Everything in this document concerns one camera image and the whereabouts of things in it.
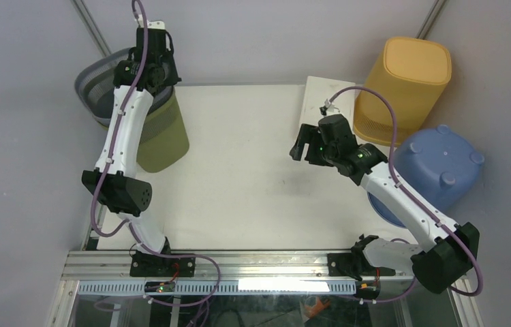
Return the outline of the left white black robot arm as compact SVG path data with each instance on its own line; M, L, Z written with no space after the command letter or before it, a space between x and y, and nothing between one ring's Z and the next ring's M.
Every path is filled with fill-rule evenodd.
M160 172L182 158L189 139L176 99L180 81L172 37L162 22L136 30L136 45L105 59L110 69L93 75L88 69L77 81L78 93L92 113L108 112L108 133L95 167L82 173L91 193L90 225L97 210L117 215L134 237L134 263L156 277L176 264L169 241L147 212L153 188L136 174Z

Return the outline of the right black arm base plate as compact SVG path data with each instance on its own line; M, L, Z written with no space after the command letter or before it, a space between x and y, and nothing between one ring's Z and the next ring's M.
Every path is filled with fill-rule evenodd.
M361 281L364 277L393 277L396 271L391 268L371 266L365 258L354 253L328 253L327 267L330 277L351 277Z

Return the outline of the yellow slatted waste bin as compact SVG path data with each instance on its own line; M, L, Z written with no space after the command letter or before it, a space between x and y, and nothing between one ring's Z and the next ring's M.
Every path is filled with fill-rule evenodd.
M386 41L364 87L379 93L394 110L395 146L422 127L451 76L452 60L445 46L411 37L392 37ZM389 110L366 91L356 98L352 127L363 140L391 145Z

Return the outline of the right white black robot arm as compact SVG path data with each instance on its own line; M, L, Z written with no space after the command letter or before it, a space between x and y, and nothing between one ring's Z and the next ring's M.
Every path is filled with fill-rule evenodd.
M390 166L391 160L373 144L360 144L341 114L302 124L290 157L311 165L334 167L376 197L416 240L405 244L379 236L361 237L350 249L350 274L355 279L384 267L412 273L428 291L441 294L477 263L480 233L435 208Z

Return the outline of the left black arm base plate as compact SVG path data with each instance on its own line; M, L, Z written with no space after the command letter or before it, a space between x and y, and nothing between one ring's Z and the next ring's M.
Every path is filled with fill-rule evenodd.
M161 258L142 252L131 257L130 277L194 277L195 258Z

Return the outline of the blue plastic bucket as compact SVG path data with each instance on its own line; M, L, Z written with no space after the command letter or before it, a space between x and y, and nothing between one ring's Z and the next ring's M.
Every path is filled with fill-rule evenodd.
M447 125L417 131L392 158L401 177L443 213L472 188L485 163L484 155Z

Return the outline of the grey mesh waste bin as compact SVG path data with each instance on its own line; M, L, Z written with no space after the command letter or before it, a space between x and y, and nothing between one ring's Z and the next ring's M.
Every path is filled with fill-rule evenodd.
M88 66L74 82L80 101L104 127L110 124L115 89L130 87L136 78L134 63L128 60L129 49L124 48ZM180 81L175 66L175 85ZM174 86L152 86L151 82L138 86L137 81L134 91L148 91L153 96L144 132L161 133L183 124Z

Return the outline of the white perforated plastic tray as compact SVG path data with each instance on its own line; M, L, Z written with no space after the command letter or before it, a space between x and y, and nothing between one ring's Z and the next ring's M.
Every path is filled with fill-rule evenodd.
M303 94L300 118L296 124L294 135L298 134L302 124L317 125L318 121L323 118L320 113L320 107L337 91L352 86L356 86L356 83L308 76ZM330 109L327 115L342 114L349 121L350 127L352 127L356 97L356 90L346 91L341 94L333 102L335 109Z

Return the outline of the olive green waste bin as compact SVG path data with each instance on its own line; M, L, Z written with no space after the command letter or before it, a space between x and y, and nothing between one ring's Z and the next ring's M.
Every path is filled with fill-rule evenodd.
M108 133L96 169L108 168L109 174L122 172L134 177L136 167L140 166L145 172L156 173L188 152L189 139L184 122L161 133L144 132L152 102L153 96L148 91L130 93L126 86L115 89Z

